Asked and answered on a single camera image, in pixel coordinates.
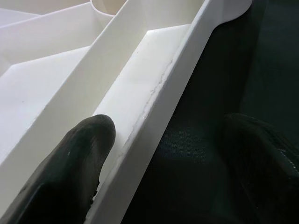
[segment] dark green cloth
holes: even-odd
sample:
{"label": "dark green cloth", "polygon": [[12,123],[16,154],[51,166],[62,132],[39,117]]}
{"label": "dark green cloth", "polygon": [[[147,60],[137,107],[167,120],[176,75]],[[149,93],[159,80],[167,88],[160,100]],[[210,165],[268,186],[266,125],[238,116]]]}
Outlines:
{"label": "dark green cloth", "polygon": [[260,224],[299,223],[299,150],[274,126],[225,116],[218,149],[241,183]]}
{"label": "dark green cloth", "polygon": [[298,144],[298,9],[295,0],[254,0],[214,30],[123,224],[257,223],[215,134],[225,114],[241,111]]}

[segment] white plastic tray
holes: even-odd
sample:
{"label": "white plastic tray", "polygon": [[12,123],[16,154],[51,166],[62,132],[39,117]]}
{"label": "white plastic tray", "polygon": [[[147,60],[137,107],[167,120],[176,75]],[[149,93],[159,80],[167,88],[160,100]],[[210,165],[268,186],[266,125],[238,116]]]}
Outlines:
{"label": "white plastic tray", "polygon": [[69,129],[107,114],[116,141],[86,222],[120,223],[212,30],[250,5],[92,0],[1,27],[0,216]]}

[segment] cylindrical compartment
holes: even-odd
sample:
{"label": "cylindrical compartment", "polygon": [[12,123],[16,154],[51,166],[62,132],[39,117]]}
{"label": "cylindrical compartment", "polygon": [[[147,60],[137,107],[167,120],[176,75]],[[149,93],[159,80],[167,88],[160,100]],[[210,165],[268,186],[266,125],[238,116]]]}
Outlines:
{"label": "cylindrical compartment", "polygon": [[126,0],[90,0],[95,15],[102,26],[106,26],[112,20],[125,2]]}

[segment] white plastic surface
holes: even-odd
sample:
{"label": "white plastic surface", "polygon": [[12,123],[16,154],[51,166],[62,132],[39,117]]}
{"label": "white plastic surface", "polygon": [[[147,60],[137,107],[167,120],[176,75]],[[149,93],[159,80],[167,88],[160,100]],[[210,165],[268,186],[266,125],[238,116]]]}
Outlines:
{"label": "white plastic surface", "polygon": [[0,215],[70,128],[104,113],[116,141],[86,222],[120,223],[212,30],[251,5],[123,2],[0,28]]}
{"label": "white plastic surface", "polygon": [[15,22],[37,17],[37,14],[14,11],[10,9],[0,8],[0,28]]}
{"label": "white plastic surface", "polygon": [[88,1],[89,0],[0,0],[0,8],[25,13],[47,14],[80,5]]}

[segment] black fabric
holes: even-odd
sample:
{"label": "black fabric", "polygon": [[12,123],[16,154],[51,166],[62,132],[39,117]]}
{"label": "black fabric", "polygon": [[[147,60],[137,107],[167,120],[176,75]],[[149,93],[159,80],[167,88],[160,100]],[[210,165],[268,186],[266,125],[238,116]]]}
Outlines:
{"label": "black fabric", "polygon": [[214,30],[123,224],[258,223],[215,134],[225,114],[241,111],[298,145],[297,2],[254,0]]}
{"label": "black fabric", "polygon": [[299,223],[299,150],[274,126],[225,116],[219,149],[261,224]]}
{"label": "black fabric", "polygon": [[114,141],[107,115],[81,121],[39,164],[0,224],[82,224]]}
{"label": "black fabric", "polygon": [[299,147],[299,1],[270,0],[240,112]]}

